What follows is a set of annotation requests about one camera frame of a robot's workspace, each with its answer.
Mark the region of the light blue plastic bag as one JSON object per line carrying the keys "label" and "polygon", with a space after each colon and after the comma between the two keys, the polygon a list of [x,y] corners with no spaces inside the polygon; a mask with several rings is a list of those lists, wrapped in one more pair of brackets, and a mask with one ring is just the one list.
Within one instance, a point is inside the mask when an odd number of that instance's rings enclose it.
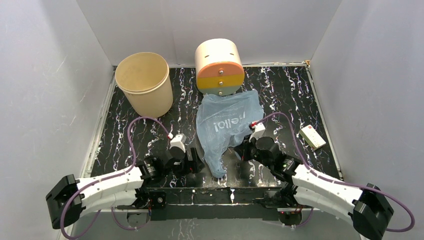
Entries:
{"label": "light blue plastic bag", "polygon": [[223,153],[240,145],[251,134],[249,125],[263,117],[255,89],[227,96],[203,96],[196,114],[196,133],[213,177],[222,178],[227,173],[222,163]]}

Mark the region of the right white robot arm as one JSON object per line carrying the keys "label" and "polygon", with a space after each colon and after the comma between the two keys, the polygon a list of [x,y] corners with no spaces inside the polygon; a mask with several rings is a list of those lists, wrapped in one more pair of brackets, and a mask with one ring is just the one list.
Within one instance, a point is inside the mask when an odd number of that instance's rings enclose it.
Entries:
{"label": "right white robot arm", "polygon": [[307,169],[300,159],[280,151],[271,137],[250,139],[234,147],[242,161],[255,160],[282,182],[281,190],[264,194],[256,203],[269,208],[309,206],[327,212],[352,224],[362,236],[380,240],[387,230],[394,210],[379,188],[346,186],[326,174]]}

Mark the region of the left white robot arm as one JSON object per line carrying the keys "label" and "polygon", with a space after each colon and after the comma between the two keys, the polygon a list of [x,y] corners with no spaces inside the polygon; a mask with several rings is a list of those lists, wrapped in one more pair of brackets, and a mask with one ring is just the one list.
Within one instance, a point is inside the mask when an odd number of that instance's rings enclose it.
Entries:
{"label": "left white robot arm", "polygon": [[165,151],[163,158],[148,156],[137,161],[134,167],[116,172],[78,179],[72,174],[66,175],[46,195],[52,228],[60,229],[61,216],[67,227],[85,214],[112,207],[164,208],[166,194],[148,188],[170,174],[177,177],[197,174],[204,166],[196,148],[185,152],[174,146]]}

